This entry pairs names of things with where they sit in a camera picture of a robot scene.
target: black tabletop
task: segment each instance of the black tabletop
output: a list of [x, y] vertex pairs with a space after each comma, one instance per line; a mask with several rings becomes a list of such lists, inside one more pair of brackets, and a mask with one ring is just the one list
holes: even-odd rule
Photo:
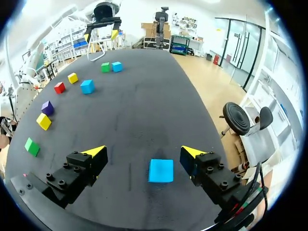
[[[91, 59], [100, 54], [91, 55]], [[123, 71], [101, 73], [101, 64], [119, 61]], [[75, 72], [79, 82], [70, 84]], [[80, 84], [93, 79], [95, 92], [84, 95]], [[53, 87], [63, 81], [66, 91]], [[51, 101], [55, 113], [44, 131], [36, 119]], [[24, 145], [39, 144], [37, 157]], [[220, 208], [194, 187], [180, 164], [182, 145], [226, 156], [214, 123], [196, 89], [166, 51], [120, 50], [90, 62], [80, 57], [35, 98], [19, 123], [9, 148], [6, 177], [60, 168], [74, 150], [106, 145], [109, 162], [93, 187], [87, 187], [66, 210], [117, 227], [201, 230], [214, 224]], [[172, 183], [149, 183], [149, 162], [174, 160]]]

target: green cube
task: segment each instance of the green cube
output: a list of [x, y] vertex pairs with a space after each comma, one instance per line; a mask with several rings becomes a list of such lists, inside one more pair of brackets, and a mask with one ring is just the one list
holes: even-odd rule
[[25, 149], [30, 152], [33, 156], [37, 156], [39, 152], [39, 146], [31, 140], [31, 138], [28, 138], [26, 144], [25, 144]]
[[101, 66], [102, 72], [109, 72], [110, 71], [110, 63], [103, 63]]

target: blue cube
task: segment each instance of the blue cube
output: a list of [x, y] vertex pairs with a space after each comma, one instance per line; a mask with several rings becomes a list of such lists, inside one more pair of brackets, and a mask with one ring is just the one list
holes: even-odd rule
[[119, 71], [122, 71], [123, 69], [122, 64], [120, 62], [112, 63], [111, 66], [114, 72], [119, 72]]
[[91, 94], [94, 92], [94, 82], [92, 79], [83, 81], [80, 86], [84, 94]]
[[169, 183], [173, 181], [173, 160], [150, 161], [149, 182]]

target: screw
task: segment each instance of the screw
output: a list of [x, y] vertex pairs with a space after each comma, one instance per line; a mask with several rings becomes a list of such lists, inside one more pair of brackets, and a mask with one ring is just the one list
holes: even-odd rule
[[214, 170], [213, 167], [207, 167], [206, 168], [206, 173], [207, 174], [211, 174], [213, 172], [213, 170]]
[[58, 185], [59, 185], [61, 188], [64, 188], [64, 187], [66, 186], [65, 180], [60, 180], [60, 181], [58, 182]]
[[240, 181], [242, 179], [242, 176], [240, 174], [235, 174], [234, 180], [235, 181]]
[[68, 168], [69, 168], [69, 164], [68, 164], [68, 163], [64, 163], [64, 164], [63, 164], [63, 167], [66, 168], [66, 169], [68, 169]]
[[218, 169], [223, 169], [224, 165], [223, 163], [219, 164]]
[[26, 187], [27, 187], [27, 189], [32, 189], [32, 188], [33, 188], [32, 184], [30, 184], [30, 183], [29, 183], [29, 184], [27, 184], [27, 186], [26, 186]]
[[22, 196], [22, 195], [25, 194], [25, 191], [23, 189], [20, 189], [20, 190], [18, 190], [18, 194]]
[[47, 178], [47, 180], [50, 180], [50, 181], [53, 181], [53, 180], [54, 180], [53, 175], [50, 174], [50, 173], [47, 173], [47, 174], [46, 174], [46, 178]]
[[78, 167], [78, 166], [75, 167], [75, 168], [74, 168], [74, 172], [80, 172], [80, 167]]
[[226, 189], [227, 186], [228, 186], [228, 182], [226, 182], [226, 181], [223, 181], [222, 183], [220, 183], [221, 189]]

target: cube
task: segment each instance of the cube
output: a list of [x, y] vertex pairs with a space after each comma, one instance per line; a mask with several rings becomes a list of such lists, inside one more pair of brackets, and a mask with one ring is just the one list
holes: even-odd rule
[[50, 101], [43, 103], [42, 113], [44, 113], [47, 116], [51, 116], [53, 112], [54, 112], [54, 108]]
[[122, 71], [122, 69], [123, 69], [123, 67], [122, 67], [122, 64], [120, 62], [112, 63], [112, 70], [114, 72]]
[[80, 87], [84, 94], [91, 94], [94, 92], [94, 82], [92, 79], [83, 81]]
[[37, 156], [39, 152], [39, 146], [31, 140], [31, 138], [28, 138], [26, 144], [25, 144], [25, 149], [32, 154], [33, 156]]
[[71, 73], [69, 76], [67, 76], [67, 78], [71, 84], [76, 83], [78, 81], [76, 73]]
[[63, 82], [57, 83], [56, 86], [54, 86], [54, 90], [58, 94], [62, 94], [63, 91], [65, 91], [65, 86]]
[[149, 182], [168, 183], [173, 181], [173, 160], [152, 159]]
[[110, 63], [103, 63], [101, 65], [101, 71], [104, 72], [109, 72], [110, 71]]
[[37, 123], [46, 131], [51, 124], [51, 120], [44, 113], [41, 113], [37, 118]]

